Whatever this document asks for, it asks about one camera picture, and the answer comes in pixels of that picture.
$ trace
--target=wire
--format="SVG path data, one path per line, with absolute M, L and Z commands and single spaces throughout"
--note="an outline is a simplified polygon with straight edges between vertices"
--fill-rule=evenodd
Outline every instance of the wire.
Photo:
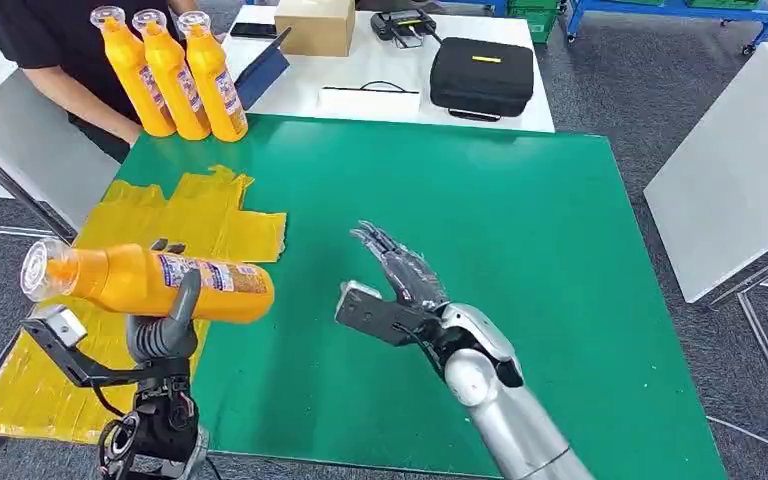
M 729 422 L 727 422 L 725 420 L 720 420 L 719 418 L 716 418 L 716 417 L 706 416 L 705 418 L 707 418 L 708 420 L 710 420 L 710 421 L 712 421 L 714 423 L 719 423 L 720 425 L 723 425 L 725 427 L 731 428 L 733 430 L 737 430 L 738 432 L 740 432 L 740 433 L 742 433 L 744 435 L 748 435 L 748 436 L 754 438 L 755 440 L 758 440 L 759 442 L 764 442 L 764 443 L 766 443 L 768 445 L 768 439 L 766 439 L 766 438 L 764 438 L 764 437 L 762 437 L 760 435 L 756 435 L 756 434 L 750 432 L 749 430 L 746 430 L 745 428 L 738 427 L 737 425 L 735 425 L 733 423 L 729 423 Z
M 216 480 L 222 480 L 222 475 L 219 475 L 219 470 L 216 469 L 216 465 L 213 464 L 213 460 L 210 457 L 204 457 L 207 460 L 207 464 L 213 470 L 213 474 L 216 475 Z
M 443 40 L 440 40 L 440 37 L 437 36 L 437 31 L 435 31 L 433 28 L 426 28 L 426 30 L 428 30 L 428 33 L 434 37 L 434 40 L 437 40 L 437 43 L 440 45 L 443 44 Z
M 394 323 L 393 328 L 406 333 L 407 336 L 411 338 L 411 340 L 413 340 L 417 345 L 419 345 L 419 348 L 422 350 L 422 353 L 425 354 L 425 358 L 427 358 L 428 361 L 431 362 L 431 366 L 434 368 L 434 372 L 437 373 L 437 375 L 440 378 L 444 378 L 443 368 L 440 365 L 440 359 L 437 357 L 437 354 L 431 350 L 431 348 L 428 346 L 427 343 L 425 343 L 421 338 L 419 338 L 419 335 L 417 335 L 416 332 L 405 327 L 401 323 Z
M 107 398 L 104 396 L 104 394 L 101 392 L 101 388 L 98 387 L 95 383 L 92 384 L 93 392 L 95 392 L 95 396 L 98 397 L 98 401 L 101 402 L 101 406 L 106 408 L 110 413 L 116 415 L 117 417 L 124 417 L 125 414 L 122 413 L 121 410 L 114 407 L 110 404 L 110 402 L 107 401 Z
M 388 82 L 388 81 L 386 81 L 386 80 L 373 80 L 373 81 L 371 81 L 371 82 L 366 82 L 366 83 L 365 83 L 365 84 L 363 84 L 363 86 L 362 86 L 362 87 L 360 87 L 358 90 L 364 90 L 364 89 L 366 89 L 366 87 L 368 87 L 368 86 L 370 86 L 370 85 L 375 85 L 376 83 L 383 83 L 383 84 L 385 84 L 385 85 L 390 85 L 391 87 L 393 87 L 393 88 L 395 88 L 395 89 L 399 90 L 400 92 L 405 92 L 405 93 L 407 93 L 407 92 L 408 92 L 407 90 L 405 90 L 404 88 L 402 88 L 402 87 L 400 87 L 400 86 L 396 85 L 395 83 L 393 83 L 393 82 Z

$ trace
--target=clear plastic cap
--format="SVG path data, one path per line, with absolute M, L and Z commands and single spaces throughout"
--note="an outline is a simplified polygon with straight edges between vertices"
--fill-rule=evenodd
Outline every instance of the clear plastic cap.
M 77 258 L 72 247 L 46 237 L 31 245 L 19 283 L 22 292 L 35 302 L 69 293 L 78 276 Z
M 90 23 L 98 28 L 109 27 L 111 24 L 125 25 L 125 10 L 112 5 L 104 5 L 90 13 Z
M 146 8 L 134 14 L 131 25 L 142 34 L 155 34 L 151 25 L 163 27 L 163 30 L 166 30 L 166 14 L 156 8 Z
M 210 34 L 210 16 L 199 10 L 184 12 L 178 17 L 178 28 L 188 37 Z

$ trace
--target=smartphone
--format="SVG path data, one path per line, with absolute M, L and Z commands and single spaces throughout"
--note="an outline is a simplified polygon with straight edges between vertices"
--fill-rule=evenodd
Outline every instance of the smartphone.
M 275 38 L 278 32 L 269 23 L 235 23 L 231 28 L 232 37 Z

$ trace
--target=blue metal shelf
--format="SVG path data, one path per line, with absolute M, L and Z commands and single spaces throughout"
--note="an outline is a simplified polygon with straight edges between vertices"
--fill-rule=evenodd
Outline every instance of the blue metal shelf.
M 714 18 L 729 21 L 760 22 L 761 31 L 744 48 L 744 53 L 755 50 L 768 38 L 768 6 L 760 4 L 755 10 L 733 10 L 729 8 L 688 7 L 685 0 L 665 0 L 662 5 L 640 5 L 636 3 L 612 2 L 609 0 L 568 0 L 572 6 L 572 15 L 567 23 L 567 39 L 575 40 L 578 24 L 587 10 L 599 12 L 637 13 L 645 15 L 667 15 L 674 17 Z

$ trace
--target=yellow plastic bag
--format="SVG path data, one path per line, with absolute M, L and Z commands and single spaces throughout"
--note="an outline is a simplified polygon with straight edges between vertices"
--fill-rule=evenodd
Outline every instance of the yellow plastic bag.
M 149 245 L 167 238 L 186 244 L 186 254 L 194 257 L 277 261 L 284 249 L 286 214 L 240 211 L 243 193 L 254 180 L 223 166 L 211 170 L 213 175 L 184 174 L 168 202 L 157 185 L 135 187 L 114 181 L 90 213 L 75 246 Z M 197 221 L 181 221 L 188 218 Z M 82 352 L 110 368 L 133 367 L 122 314 L 74 298 L 49 303 L 65 304 L 81 319 L 88 331 L 79 345 Z M 200 341 L 191 360 L 193 372 L 208 322 L 196 320 L 194 325 Z M 128 411 L 134 388 L 112 387 L 104 393 L 114 406 Z M 20 335 L 0 369 L 0 435 L 93 443 L 111 418 L 92 390 L 72 385 L 29 336 Z

